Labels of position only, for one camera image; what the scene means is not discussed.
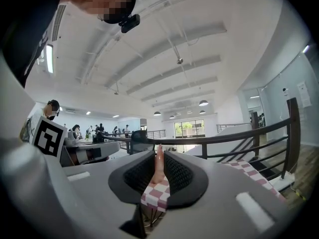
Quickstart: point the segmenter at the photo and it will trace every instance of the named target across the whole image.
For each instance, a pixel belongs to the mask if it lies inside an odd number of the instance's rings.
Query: checkered cloth
[[[234,160],[230,162],[222,162],[221,164],[233,167],[242,171],[254,181],[261,184],[266,189],[273,192],[280,200],[285,201],[285,198],[263,177],[251,164],[245,160]],[[141,203],[154,210],[160,212],[166,211],[166,203],[169,198],[169,183],[166,177],[159,184],[149,184],[141,198]]]

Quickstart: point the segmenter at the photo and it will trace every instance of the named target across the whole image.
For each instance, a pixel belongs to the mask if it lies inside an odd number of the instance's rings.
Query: railing
[[[237,125],[246,125],[246,124],[250,124],[250,123],[238,123],[238,124],[217,124],[217,133],[223,131],[225,128],[227,127],[231,127],[231,126],[237,126]]]
[[[161,139],[165,137],[165,130],[148,131],[148,139]]]
[[[299,157],[299,150],[300,150],[300,118],[299,118],[299,110],[297,105],[296,98],[287,100],[288,110],[290,113],[290,117],[286,120],[278,122],[276,124],[261,127],[257,129],[253,129],[250,131],[244,131],[235,134],[227,134],[227,135],[219,135],[215,137],[205,137],[205,138],[191,138],[191,139],[149,139],[145,138],[143,140],[135,139],[131,140],[130,138],[118,138],[118,137],[106,137],[107,139],[118,140],[118,141],[125,141],[130,145],[130,154],[133,154],[134,145],[144,144],[148,146],[152,146],[153,149],[155,148],[156,144],[164,144],[164,145],[189,145],[189,144],[200,144],[202,146],[202,155],[197,157],[208,159],[208,158],[217,158],[221,157],[218,162],[221,162],[225,159],[225,157],[230,157],[230,160],[236,158],[239,160],[243,158],[248,152],[255,152],[255,157],[253,160],[249,161],[249,163],[254,164],[256,162],[265,161],[267,159],[273,158],[280,153],[286,152],[285,159],[279,161],[278,163],[262,168],[258,170],[259,172],[265,172],[271,170],[281,164],[284,164],[283,170],[275,173],[269,177],[266,177],[267,180],[271,180],[280,176],[284,178],[286,171],[294,172],[296,170],[296,163]],[[258,123],[257,113],[254,113],[252,116],[252,125]],[[277,140],[274,140],[270,143],[265,145],[259,146],[259,136],[262,134],[266,134],[280,128],[287,127],[287,136],[281,137]],[[236,141],[242,140],[230,153],[222,153],[218,155],[211,155],[207,154],[207,145],[214,144],[214,143],[221,143],[221,142],[229,142],[229,141]],[[277,151],[274,154],[271,154],[265,158],[259,158],[259,150],[283,140],[287,140],[286,147]]]
[[[120,143],[120,148],[125,149],[127,153],[130,154],[130,150],[134,148],[130,148],[132,133],[117,133],[117,134],[105,134],[104,138],[110,141],[118,141]],[[147,136],[149,139],[161,139],[165,137],[165,130],[156,130],[156,131],[147,131]]]

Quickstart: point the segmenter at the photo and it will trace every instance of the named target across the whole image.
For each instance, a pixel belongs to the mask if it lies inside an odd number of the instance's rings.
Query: black cap
[[[125,8],[119,8],[119,12],[116,14],[105,14],[103,20],[108,24],[117,24],[124,21],[132,13],[136,0],[131,0],[126,3]]]
[[[52,110],[55,111],[55,112],[60,109],[60,104],[59,104],[59,102],[57,100],[49,101],[48,105],[52,105]]]

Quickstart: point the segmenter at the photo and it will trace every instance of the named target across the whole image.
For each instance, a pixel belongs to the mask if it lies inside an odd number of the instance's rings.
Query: security camera
[[[119,23],[122,33],[127,33],[132,30],[134,27],[138,26],[141,22],[141,18],[138,14],[133,15],[132,17],[127,17],[125,20]]]
[[[182,58],[179,58],[178,61],[177,61],[177,64],[178,64],[178,65],[181,65],[181,64],[183,63],[183,61],[184,61],[184,60],[183,60]]]

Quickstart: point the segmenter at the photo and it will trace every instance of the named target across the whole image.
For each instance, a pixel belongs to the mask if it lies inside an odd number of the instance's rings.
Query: desk
[[[120,144],[118,142],[77,142],[73,145],[63,146],[60,163],[62,167],[74,165],[74,159],[71,158],[71,155],[76,154],[79,164],[83,164],[86,161],[89,161],[87,151],[90,151],[90,155],[93,156],[93,160],[98,161],[100,159],[105,159],[119,150]]]

